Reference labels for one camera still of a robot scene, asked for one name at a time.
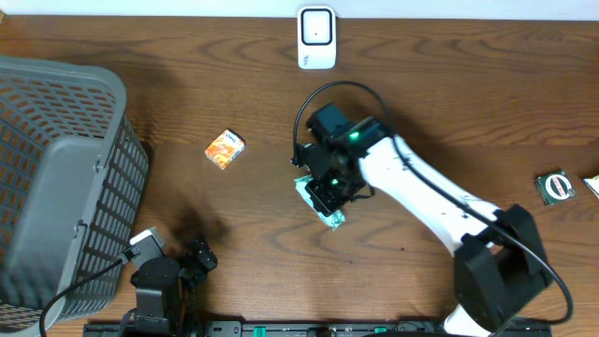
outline green box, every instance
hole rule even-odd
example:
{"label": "green box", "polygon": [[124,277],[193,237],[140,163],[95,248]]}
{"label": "green box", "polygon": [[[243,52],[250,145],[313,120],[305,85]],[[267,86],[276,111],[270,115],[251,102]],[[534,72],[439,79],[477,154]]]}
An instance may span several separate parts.
{"label": "green box", "polygon": [[538,177],[534,180],[546,206],[574,198],[577,193],[563,170]]}

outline wooden table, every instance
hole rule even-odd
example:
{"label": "wooden table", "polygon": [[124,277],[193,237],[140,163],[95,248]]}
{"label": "wooden table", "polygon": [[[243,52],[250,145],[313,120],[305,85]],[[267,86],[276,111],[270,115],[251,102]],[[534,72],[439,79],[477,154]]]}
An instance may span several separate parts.
{"label": "wooden table", "polygon": [[[298,68],[296,22],[279,19],[7,17],[0,52],[103,66],[123,79],[127,115],[153,148],[136,231],[157,226],[170,241],[207,234],[219,266],[198,290],[202,311],[381,320],[454,309],[452,260],[403,207],[377,195],[346,207],[347,223],[332,232],[294,189],[304,174],[289,165],[298,107],[323,83],[354,80],[387,98],[401,135],[449,179],[533,213],[576,301],[555,336],[599,333],[599,200],[578,178],[599,174],[599,24],[338,24],[337,65],[324,71]],[[381,113],[351,88],[313,108],[330,100],[356,120]],[[203,151],[228,127],[247,148],[221,171]],[[579,197],[546,208],[533,179],[557,168]],[[135,306],[132,270],[92,320],[119,320]],[[563,311],[553,286],[524,314]],[[51,335],[80,336],[86,321]]]}

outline gray plastic basket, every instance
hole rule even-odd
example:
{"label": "gray plastic basket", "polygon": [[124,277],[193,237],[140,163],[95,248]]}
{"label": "gray plastic basket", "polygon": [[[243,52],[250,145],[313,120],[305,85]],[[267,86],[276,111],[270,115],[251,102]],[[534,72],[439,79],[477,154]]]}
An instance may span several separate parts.
{"label": "gray plastic basket", "polygon": [[[148,157],[106,69],[0,56],[0,336],[37,336],[44,305],[127,246]],[[49,327],[100,311],[117,268],[58,301]]]}

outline orange package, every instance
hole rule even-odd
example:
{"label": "orange package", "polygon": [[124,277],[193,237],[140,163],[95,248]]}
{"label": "orange package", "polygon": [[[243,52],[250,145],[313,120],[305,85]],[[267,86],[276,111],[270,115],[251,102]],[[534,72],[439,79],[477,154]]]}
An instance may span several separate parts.
{"label": "orange package", "polygon": [[229,130],[225,130],[204,152],[221,169],[231,164],[233,159],[245,149],[245,142]]}

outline basket bottom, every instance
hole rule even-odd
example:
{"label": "basket bottom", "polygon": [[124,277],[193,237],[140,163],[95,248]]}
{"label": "basket bottom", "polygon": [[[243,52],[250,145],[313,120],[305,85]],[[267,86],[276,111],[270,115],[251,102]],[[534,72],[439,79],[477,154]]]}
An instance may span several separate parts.
{"label": "basket bottom", "polygon": [[101,139],[63,137],[43,154],[0,271],[0,300],[42,309],[57,292],[94,180]]}

